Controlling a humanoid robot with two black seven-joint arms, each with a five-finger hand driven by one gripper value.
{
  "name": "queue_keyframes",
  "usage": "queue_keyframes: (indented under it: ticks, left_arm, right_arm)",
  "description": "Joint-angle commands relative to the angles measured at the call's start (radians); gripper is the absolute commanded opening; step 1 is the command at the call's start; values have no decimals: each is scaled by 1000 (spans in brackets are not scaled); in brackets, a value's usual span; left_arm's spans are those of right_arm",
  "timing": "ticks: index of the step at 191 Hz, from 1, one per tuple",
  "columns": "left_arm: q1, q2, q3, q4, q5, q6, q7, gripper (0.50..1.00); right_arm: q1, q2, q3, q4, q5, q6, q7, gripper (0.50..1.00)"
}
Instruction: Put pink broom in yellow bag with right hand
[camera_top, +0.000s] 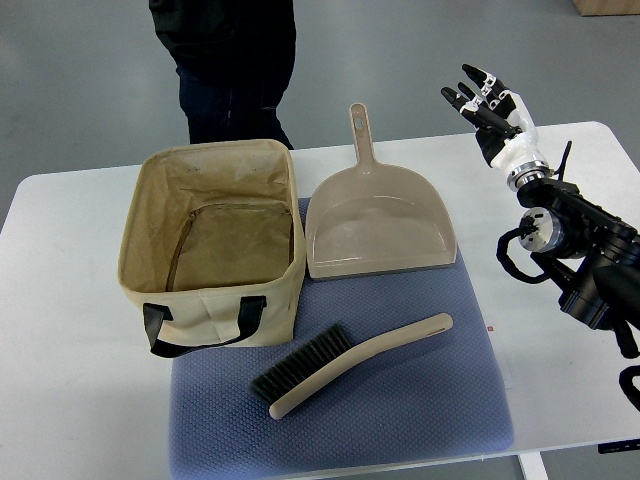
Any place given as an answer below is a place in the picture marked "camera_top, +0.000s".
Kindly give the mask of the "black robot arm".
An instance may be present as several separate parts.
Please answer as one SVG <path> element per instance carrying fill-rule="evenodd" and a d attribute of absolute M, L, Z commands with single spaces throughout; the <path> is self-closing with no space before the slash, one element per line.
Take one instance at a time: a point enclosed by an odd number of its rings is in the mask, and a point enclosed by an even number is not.
<path fill-rule="evenodd" d="M 620 353 L 639 356 L 639 232 L 586 200 L 564 171 L 529 162 L 509 176 L 526 211 L 502 235 L 496 257 L 513 278 L 560 289 L 562 312 L 614 333 Z"/>

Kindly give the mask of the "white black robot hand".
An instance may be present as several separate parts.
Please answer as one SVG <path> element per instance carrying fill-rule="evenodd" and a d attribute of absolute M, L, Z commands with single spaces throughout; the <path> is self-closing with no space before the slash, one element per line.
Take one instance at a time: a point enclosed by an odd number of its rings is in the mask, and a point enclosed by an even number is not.
<path fill-rule="evenodd" d="M 538 149 L 538 134 L 521 96 L 494 74 L 464 64 L 462 70 L 478 89 L 460 82 L 444 87 L 445 100 L 475 129 L 475 138 L 489 167 L 502 172 L 512 191 L 551 175 Z"/>

